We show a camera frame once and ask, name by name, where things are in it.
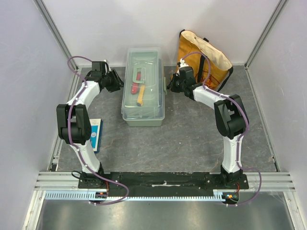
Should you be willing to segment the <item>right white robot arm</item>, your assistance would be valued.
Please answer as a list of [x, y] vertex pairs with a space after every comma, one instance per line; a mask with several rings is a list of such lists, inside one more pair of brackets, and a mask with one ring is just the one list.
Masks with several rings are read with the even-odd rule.
[[249, 126], [240, 96], [228, 96], [197, 83], [189, 66], [180, 67], [167, 88], [172, 92], [183, 92], [186, 97], [214, 110], [216, 127], [224, 142], [218, 182], [224, 188], [232, 188], [243, 177], [241, 145]]

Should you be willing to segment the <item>yellow utility knife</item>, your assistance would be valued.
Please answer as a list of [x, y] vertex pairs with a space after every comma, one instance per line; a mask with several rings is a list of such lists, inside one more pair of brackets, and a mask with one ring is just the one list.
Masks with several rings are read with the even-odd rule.
[[144, 91], [145, 91], [145, 85], [143, 84], [143, 85], [140, 87], [139, 94], [138, 94], [138, 98], [137, 98], [137, 105], [138, 105], [138, 106], [143, 106], [143, 95], [144, 95]]

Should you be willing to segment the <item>aluminium frame rail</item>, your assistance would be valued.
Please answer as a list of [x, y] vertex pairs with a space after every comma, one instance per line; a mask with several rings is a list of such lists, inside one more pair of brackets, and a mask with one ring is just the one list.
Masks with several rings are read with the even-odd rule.
[[[248, 179], [249, 189], [255, 192], [260, 182], [257, 172], [245, 173]], [[288, 172], [261, 172], [261, 192], [293, 192], [293, 184]], [[70, 172], [40, 172], [35, 190], [77, 190], [78, 180]]]

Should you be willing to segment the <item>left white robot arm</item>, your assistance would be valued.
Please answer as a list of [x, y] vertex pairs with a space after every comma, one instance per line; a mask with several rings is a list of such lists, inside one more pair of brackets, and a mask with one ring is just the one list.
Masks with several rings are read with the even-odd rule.
[[80, 176], [77, 177], [78, 187], [102, 188], [106, 185], [106, 177], [90, 141], [92, 126], [87, 109], [103, 89], [115, 92], [124, 83], [107, 60], [93, 61], [91, 71], [80, 78], [83, 82], [77, 93], [67, 103], [59, 104], [56, 108], [58, 134], [75, 151], [82, 165]]

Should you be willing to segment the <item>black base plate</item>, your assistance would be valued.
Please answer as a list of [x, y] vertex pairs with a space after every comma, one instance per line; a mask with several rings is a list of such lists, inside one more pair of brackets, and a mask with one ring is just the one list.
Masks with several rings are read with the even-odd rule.
[[107, 182], [93, 174], [79, 172], [79, 189], [106, 189], [96, 198], [187, 198], [213, 196], [214, 190], [249, 189], [248, 179], [240, 173], [228, 181], [222, 173], [209, 172], [110, 172], [102, 175]]

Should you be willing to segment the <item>green plastic tool box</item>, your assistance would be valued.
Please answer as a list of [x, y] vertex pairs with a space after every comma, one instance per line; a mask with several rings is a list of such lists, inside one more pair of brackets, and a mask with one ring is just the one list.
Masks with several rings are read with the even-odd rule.
[[131, 48], [125, 69], [121, 113], [131, 127], [159, 127], [165, 118], [165, 77], [161, 50]]

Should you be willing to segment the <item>yellow tote bag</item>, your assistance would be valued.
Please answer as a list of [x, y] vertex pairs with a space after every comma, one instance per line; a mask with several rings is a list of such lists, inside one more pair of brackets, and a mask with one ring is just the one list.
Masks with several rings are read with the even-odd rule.
[[179, 34], [177, 62], [181, 59], [193, 68], [197, 83], [204, 82], [217, 92], [233, 73], [232, 63], [222, 51], [211, 45], [208, 39], [198, 37], [189, 30], [182, 30]]

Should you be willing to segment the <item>red black utility knife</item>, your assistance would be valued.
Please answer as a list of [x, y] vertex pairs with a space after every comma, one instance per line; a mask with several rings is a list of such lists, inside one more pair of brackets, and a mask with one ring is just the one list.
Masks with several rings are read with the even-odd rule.
[[[141, 72], [137, 72], [136, 75], [136, 80], [140, 80], [141, 79]], [[139, 83], [133, 82], [132, 83], [132, 87], [131, 87], [131, 94], [137, 94], [139, 92]]]

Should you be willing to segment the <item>blue white box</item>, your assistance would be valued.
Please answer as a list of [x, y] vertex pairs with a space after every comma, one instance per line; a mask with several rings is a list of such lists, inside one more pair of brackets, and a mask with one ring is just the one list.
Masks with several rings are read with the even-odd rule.
[[91, 124], [91, 145], [95, 154], [100, 151], [101, 139], [102, 139], [102, 130], [103, 130], [103, 121], [102, 119], [90, 119]]

